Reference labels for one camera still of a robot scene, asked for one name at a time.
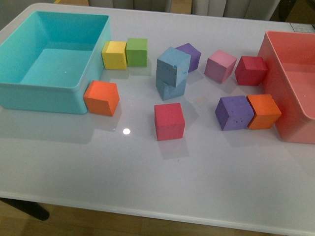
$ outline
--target stacked cubes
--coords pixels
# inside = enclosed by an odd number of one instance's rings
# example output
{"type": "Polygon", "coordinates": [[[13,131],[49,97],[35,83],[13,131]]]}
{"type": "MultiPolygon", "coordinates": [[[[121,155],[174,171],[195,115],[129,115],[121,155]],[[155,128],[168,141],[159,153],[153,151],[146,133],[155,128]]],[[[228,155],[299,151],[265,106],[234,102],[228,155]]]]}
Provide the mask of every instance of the stacked cubes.
{"type": "Polygon", "coordinates": [[[127,42],[107,41],[102,50],[104,67],[111,70],[126,70],[129,67],[146,67],[148,40],[129,38],[127,42]]]}
{"type": "Polygon", "coordinates": [[[216,108],[222,130],[269,129],[281,111],[269,94],[222,97],[216,108]]]}
{"type": "Polygon", "coordinates": [[[162,100],[184,95],[189,65],[190,55],[172,47],[157,59],[156,87],[162,100]]]}

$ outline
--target green cube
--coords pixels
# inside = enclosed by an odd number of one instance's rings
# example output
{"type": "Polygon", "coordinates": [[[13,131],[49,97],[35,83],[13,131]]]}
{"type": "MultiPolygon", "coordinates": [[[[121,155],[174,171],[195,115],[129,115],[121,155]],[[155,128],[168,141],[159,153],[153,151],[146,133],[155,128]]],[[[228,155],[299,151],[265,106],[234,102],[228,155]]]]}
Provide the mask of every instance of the green cube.
{"type": "Polygon", "coordinates": [[[126,47],[129,67],[146,67],[148,58],[148,39],[129,38],[126,47]]]}

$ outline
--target foam cube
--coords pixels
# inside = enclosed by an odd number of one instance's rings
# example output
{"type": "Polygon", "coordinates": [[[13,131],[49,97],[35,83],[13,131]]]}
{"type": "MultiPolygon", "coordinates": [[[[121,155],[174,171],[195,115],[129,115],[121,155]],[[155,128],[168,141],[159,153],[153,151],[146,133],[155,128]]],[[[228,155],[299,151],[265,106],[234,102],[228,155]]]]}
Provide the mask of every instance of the foam cube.
{"type": "Polygon", "coordinates": [[[176,49],[190,55],[190,66],[189,66],[188,73],[198,68],[201,52],[195,49],[190,43],[179,46],[176,49]]]}
{"type": "Polygon", "coordinates": [[[245,96],[222,97],[215,112],[222,130],[245,129],[254,116],[245,96]]]}
{"type": "Polygon", "coordinates": [[[154,113],[158,141],[183,137],[185,119],[180,103],[155,105],[154,113]]]}
{"type": "Polygon", "coordinates": [[[189,54],[170,47],[157,59],[157,80],[177,87],[187,79],[189,64],[189,54]]]}
{"type": "Polygon", "coordinates": [[[262,57],[242,56],[235,69],[239,85],[258,86],[267,75],[268,68],[262,57]]]}
{"type": "Polygon", "coordinates": [[[217,50],[208,58],[204,74],[221,84],[232,74],[236,60],[236,57],[217,50]]]}
{"type": "Polygon", "coordinates": [[[176,88],[164,83],[162,80],[156,82],[157,91],[162,98],[162,100],[171,99],[174,97],[179,97],[184,95],[186,88],[186,80],[183,80],[176,88]]]}
{"type": "Polygon", "coordinates": [[[115,83],[93,80],[83,95],[89,112],[113,116],[119,102],[115,83]]]}
{"type": "Polygon", "coordinates": [[[269,129],[281,116],[281,111],[270,94],[248,95],[254,117],[249,129],[269,129]]]}
{"type": "Polygon", "coordinates": [[[127,42],[107,41],[102,49],[102,57],[106,69],[126,70],[127,42]]]}
{"type": "Polygon", "coordinates": [[[126,47],[127,66],[146,67],[148,60],[148,40],[129,38],[126,47]]]}

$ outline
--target tabletop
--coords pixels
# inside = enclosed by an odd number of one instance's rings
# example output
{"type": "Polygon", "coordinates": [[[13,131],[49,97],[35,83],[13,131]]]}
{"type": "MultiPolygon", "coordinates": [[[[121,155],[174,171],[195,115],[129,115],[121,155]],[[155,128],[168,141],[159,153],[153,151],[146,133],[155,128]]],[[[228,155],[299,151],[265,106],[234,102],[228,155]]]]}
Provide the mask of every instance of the tabletop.
{"type": "Polygon", "coordinates": [[[148,66],[104,70],[120,102],[113,117],[0,109],[0,197],[283,235],[315,235],[314,145],[275,129],[221,131],[223,96],[263,93],[207,78],[221,49],[256,56],[267,30],[289,23],[39,3],[0,31],[2,42],[31,12],[110,16],[112,40],[147,38],[148,66]],[[184,96],[162,101],[157,58],[190,43],[201,52],[184,96]],[[154,105],[180,102],[184,137],[158,142],[154,105]]]}

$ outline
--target plastic bin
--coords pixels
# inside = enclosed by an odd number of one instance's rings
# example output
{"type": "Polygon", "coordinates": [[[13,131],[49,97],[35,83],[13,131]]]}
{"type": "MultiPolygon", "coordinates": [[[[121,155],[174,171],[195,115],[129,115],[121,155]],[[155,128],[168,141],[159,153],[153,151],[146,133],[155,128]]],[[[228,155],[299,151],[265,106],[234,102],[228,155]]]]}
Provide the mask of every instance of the plastic bin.
{"type": "Polygon", "coordinates": [[[83,114],[83,94],[104,69],[106,15],[36,11],[0,45],[0,105],[83,114]]]}
{"type": "Polygon", "coordinates": [[[315,144],[315,34],[268,31],[258,56],[269,69],[264,90],[282,112],[280,137],[315,144]]]}

